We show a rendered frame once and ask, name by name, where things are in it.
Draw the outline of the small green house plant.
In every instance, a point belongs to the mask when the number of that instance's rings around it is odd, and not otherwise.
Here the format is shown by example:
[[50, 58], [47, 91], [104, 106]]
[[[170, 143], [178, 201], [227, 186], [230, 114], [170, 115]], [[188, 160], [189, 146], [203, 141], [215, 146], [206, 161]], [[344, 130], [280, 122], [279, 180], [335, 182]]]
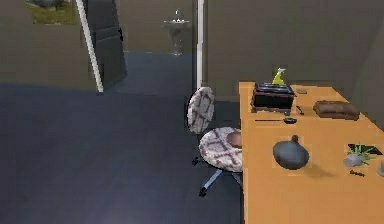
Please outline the small green house plant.
[[362, 144], [349, 144], [350, 151], [343, 160], [346, 167], [357, 167], [368, 165], [371, 159], [370, 153], [375, 150], [374, 146], [365, 146]]

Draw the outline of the white patterned office chair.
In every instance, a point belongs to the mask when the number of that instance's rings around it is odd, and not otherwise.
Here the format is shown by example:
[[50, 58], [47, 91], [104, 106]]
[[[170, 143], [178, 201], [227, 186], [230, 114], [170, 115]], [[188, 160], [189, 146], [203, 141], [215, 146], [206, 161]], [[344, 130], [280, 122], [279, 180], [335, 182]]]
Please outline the white patterned office chair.
[[205, 162], [216, 169], [200, 188], [200, 197], [207, 194], [209, 187], [223, 172], [230, 173], [234, 180], [242, 185], [242, 148], [232, 147], [227, 142], [228, 134], [235, 131], [241, 133], [241, 130], [230, 126], [209, 130], [214, 111], [215, 96], [210, 87], [198, 88], [190, 97], [186, 108], [188, 129], [198, 138], [199, 155], [194, 157], [191, 163], [195, 166], [199, 162]]

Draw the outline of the brown round ball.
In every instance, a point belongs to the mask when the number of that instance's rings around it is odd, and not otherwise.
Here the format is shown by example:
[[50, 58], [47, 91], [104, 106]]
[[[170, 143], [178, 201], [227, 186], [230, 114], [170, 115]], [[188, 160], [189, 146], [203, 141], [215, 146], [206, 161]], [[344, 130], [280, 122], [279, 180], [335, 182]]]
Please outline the brown round ball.
[[242, 148], [242, 137], [239, 131], [227, 135], [227, 142], [235, 148]]

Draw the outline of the black toaster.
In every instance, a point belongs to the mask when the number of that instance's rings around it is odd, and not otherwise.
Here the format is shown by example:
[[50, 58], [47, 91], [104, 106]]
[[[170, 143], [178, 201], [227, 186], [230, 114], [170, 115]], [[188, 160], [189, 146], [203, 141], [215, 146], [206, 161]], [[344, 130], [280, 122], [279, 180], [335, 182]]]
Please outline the black toaster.
[[295, 97], [290, 85], [256, 83], [250, 106], [253, 111], [290, 112]]

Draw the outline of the yellow spray bottle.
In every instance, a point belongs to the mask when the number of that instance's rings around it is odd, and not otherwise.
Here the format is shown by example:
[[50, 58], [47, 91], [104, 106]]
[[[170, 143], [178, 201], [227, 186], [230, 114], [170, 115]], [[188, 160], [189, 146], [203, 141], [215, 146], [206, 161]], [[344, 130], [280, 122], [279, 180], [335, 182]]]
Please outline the yellow spray bottle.
[[277, 69], [277, 73], [276, 75], [274, 76], [273, 80], [272, 80], [272, 83], [274, 85], [284, 85], [284, 81], [283, 79], [281, 78], [282, 74], [285, 72], [285, 68], [278, 68]]

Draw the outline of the black ladle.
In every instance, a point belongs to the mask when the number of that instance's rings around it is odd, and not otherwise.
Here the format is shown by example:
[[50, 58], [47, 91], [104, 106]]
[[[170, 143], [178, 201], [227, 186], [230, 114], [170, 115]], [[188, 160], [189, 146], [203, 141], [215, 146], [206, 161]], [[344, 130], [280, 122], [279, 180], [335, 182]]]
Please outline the black ladle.
[[286, 117], [283, 119], [255, 119], [258, 122], [284, 122], [285, 124], [295, 124], [297, 123], [296, 118]]

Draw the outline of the dark grey round vase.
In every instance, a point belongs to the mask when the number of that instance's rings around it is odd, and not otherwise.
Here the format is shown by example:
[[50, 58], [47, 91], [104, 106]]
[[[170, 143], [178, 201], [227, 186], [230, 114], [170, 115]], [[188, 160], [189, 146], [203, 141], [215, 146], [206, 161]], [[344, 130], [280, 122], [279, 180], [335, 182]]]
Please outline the dark grey round vase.
[[277, 142], [273, 146], [275, 161], [288, 170], [303, 168], [309, 161], [309, 152], [299, 143], [299, 137], [293, 135], [290, 140]]

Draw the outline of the dark grey room door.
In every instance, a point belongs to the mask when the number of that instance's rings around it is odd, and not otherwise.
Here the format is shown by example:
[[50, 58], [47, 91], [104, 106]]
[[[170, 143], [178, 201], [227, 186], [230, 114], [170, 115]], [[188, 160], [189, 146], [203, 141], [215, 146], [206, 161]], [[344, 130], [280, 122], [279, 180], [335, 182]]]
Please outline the dark grey room door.
[[102, 94], [126, 76], [115, 0], [75, 0], [96, 90]]

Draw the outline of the brown bread loaf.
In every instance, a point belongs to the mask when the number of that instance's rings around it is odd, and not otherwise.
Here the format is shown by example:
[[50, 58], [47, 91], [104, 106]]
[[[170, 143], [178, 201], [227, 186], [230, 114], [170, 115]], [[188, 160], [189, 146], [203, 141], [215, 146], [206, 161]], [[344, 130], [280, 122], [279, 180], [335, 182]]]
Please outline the brown bread loaf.
[[317, 101], [313, 110], [321, 118], [344, 119], [357, 121], [360, 111], [349, 102], [343, 101]]

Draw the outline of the orange wooden table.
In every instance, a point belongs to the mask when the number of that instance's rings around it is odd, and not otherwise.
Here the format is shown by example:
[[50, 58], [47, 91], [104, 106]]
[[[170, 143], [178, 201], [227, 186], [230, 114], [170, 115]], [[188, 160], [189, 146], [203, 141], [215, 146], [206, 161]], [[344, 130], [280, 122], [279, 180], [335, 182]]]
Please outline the orange wooden table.
[[[282, 115], [253, 113], [253, 89], [252, 82], [239, 84], [245, 224], [384, 224], [384, 177], [376, 173], [384, 159], [384, 132], [364, 115], [357, 121], [318, 117], [315, 102], [343, 99], [331, 87], [306, 86], [307, 94], [294, 99], [293, 125], [258, 122]], [[299, 170], [286, 170], [275, 162], [272, 148], [293, 135], [310, 160]], [[344, 165], [349, 144], [375, 147], [368, 165]]]

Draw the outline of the framed landscape picture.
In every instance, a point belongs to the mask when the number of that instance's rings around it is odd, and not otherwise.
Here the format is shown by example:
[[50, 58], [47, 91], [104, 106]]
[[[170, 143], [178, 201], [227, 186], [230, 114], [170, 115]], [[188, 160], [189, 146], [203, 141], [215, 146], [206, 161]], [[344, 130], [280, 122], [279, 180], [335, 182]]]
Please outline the framed landscape picture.
[[74, 0], [25, 0], [25, 3], [34, 24], [76, 24]]

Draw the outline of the white pedestal sink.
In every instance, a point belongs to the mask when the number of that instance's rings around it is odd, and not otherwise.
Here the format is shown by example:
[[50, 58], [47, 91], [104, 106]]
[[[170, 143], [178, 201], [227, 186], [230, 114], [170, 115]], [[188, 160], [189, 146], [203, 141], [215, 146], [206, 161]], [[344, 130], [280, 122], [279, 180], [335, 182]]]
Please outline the white pedestal sink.
[[181, 56], [183, 54], [182, 33], [190, 27], [190, 24], [191, 21], [185, 18], [181, 8], [176, 9], [172, 17], [163, 21], [163, 27], [168, 30], [172, 41], [174, 56]]

